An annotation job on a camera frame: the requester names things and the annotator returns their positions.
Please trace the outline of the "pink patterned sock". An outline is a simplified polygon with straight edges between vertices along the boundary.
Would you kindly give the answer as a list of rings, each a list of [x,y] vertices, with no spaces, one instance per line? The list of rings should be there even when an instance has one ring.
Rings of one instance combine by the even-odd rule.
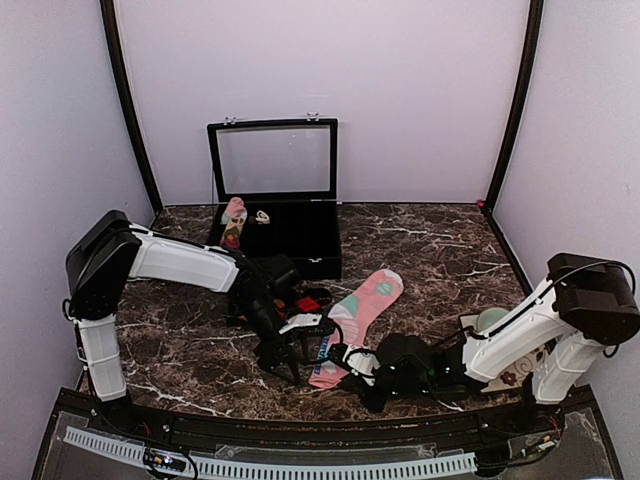
[[[397,273],[382,269],[371,274],[361,286],[333,305],[328,316],[341,327],[344,343],[363,347],[369,326],[400,297],[403,289],[403,280]],[[330,347],[339,340],[339,332],[324,337],[317,360],[324,360]],[[320,389],[331,389],[346,375],[346,370],[327,361],[314,367],[309,384]]]

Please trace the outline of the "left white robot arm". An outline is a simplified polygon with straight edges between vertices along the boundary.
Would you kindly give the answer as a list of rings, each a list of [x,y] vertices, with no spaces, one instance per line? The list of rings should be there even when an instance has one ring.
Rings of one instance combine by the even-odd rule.
[[[66,256],[69,296],[63,314],[73,323],[79,359],[97,398],[106,402],[103,421],[120,436],[141,427],[140,412],[124,399],[127,382],[116,333],[116,314],[125,287],[152,280],[225,294],[244,317],[259,344],[259,367],[292,383],[299,364],[276,303],[299,281],[295,266],[279,254],[254,262],[241,251],[179,240],[129,221],[111,210]]]

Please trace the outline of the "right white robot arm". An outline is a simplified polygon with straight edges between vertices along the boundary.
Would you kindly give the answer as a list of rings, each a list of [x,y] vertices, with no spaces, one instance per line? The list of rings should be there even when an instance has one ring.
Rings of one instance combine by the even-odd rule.
[[[434,345],[401,334],[388,335],[374,350],[336,343],[328,359],[358,379],[362,404],[380,412],[395,397],[464,400],[510,364],[553,341],[549,357],[523,382],[524,401],[510,413],[511,426],[530,434],[599,355],[639,332],[637,281],[628,265],[559,253],[547,267],[547,276],[531,294],[487,328],[461,329]]]

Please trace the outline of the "black argyle sock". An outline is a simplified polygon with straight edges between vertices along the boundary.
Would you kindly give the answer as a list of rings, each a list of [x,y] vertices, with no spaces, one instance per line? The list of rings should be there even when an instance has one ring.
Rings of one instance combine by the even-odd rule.
[[[283,320],[298,314],[317,313],[322,309],[321,305],[309,296],[294,300],[275,299],[274,305]]]

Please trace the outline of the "pale green bowl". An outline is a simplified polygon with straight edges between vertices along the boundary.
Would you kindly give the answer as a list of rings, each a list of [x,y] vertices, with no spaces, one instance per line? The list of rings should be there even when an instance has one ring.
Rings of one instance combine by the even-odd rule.
[[[489,330],[508,314],[509,311],[501,307],[491,307],[482,311],[476,319],[475,331],[482,333]]]

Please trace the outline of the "rolled pink sock in box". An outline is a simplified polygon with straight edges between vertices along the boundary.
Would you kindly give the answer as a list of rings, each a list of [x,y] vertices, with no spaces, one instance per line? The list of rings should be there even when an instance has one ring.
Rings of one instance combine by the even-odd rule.
[[[219,244],[223,247],[238,249],[240,236],[247,219],[247,210],[240,197],[233,197],[227,204],[221,223],[225,226]]]

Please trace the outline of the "small circuit board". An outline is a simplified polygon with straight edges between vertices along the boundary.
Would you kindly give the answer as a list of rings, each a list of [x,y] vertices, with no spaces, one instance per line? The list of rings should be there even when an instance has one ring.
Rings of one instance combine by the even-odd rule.
[[[170,453],[146,450],[143,453],[143,464],[161,471],[162,469],[173,472],[183,472],[186,468],[186,462]]]

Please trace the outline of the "floral patterned mat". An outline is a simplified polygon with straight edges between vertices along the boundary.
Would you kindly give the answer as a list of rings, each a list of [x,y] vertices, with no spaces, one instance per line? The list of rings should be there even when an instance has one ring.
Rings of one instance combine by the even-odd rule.
[[[480,313],[460,316],[460,326],[462,328],[470,327],[471,333],[475,332],[476,319]],[[495,379],[491,380],[487,386],[481,390],[481,393],[500,393],[520,388],[525,378],[534,372],[548,358],[550,353],[551,349],[548,344],[536,347],[534,350],[506,366]]]

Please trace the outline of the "black display box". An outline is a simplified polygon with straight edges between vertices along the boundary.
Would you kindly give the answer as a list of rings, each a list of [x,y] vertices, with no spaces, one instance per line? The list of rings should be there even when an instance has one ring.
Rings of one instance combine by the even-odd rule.
[[[219,203],[208,244],[219,244],[223,212],[240,197],[247,220],[239,249],[246,257],[257,262],[283,254],[305,280],[340,279],[338,127],[335,118],[317,117],[208,125]],[[269,224],[255,221],[259,210]]]

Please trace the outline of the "black front rail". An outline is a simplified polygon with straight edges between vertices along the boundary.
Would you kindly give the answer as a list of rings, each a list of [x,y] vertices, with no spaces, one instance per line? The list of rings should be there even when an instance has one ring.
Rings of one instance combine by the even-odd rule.
[[[563,416],[596,405],[590,387],[575,387],[559,406],[537,408],[526,419],[523,393],[480,395],[444,406],[429,397],[391,399],[370,413],[346,391],[283,391],[267,398],[251,391],[216,410],[151,385],[133,389],[135,434],[157,444],[210,450],[231,443],[294,449],[392,447],[433,443],[438,447],[489,448],[525,434],[559,429]]]

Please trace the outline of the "left black frame post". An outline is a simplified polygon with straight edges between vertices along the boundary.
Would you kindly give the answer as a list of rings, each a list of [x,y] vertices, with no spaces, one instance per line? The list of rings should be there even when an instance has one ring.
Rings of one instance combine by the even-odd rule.
[[[134,98],[129,83],[124,51],[120,38],[116,15],[116,2],[113,0],[100,0],[99,5],[112,75],[129,141],[152,211],[155,215],[158,215],[162,212],[164,205],[152,172],[151,162],[149,160],[134,105]]]

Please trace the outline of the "black frame post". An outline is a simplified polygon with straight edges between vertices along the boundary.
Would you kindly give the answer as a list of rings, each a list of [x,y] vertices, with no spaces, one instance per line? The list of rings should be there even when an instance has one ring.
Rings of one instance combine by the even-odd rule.
[[[100,0],[99,5],[112,75],[129,141],[152,211],[155,215],[158,215],[162,212],[164,205],[152,172],[151,162],[149,160],[134,105],[134,98],[129,83],[124,51],[120,38],[116,15],[116,2],[113,0]]]
[[[540,30],[544,11],[543,0],[531,0],[527,15],[527,22],[519,61],[516,82],[505,125],[504,135],[498,152],[495,168],[489,188],[484,199],[483,213],[489,217],[497,205],[507,170],[515,148],[524,108],[528,96],[531,77],[534,69]]]

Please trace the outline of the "right black frame post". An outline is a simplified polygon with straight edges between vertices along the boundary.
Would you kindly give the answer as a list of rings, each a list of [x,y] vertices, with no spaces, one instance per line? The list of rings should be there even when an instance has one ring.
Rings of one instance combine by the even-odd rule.
[[[527,22],[519,61],[516,82],[505,125],[504,135],[498,152],[495,168],[489,188],[484,199],[483,213],[489,217],[497,205],[507,170],[515,148],[524,108],[528,96],[531,77],[534,69],[540,30],[544,11],[543,0],[531,0],[527,15]]]

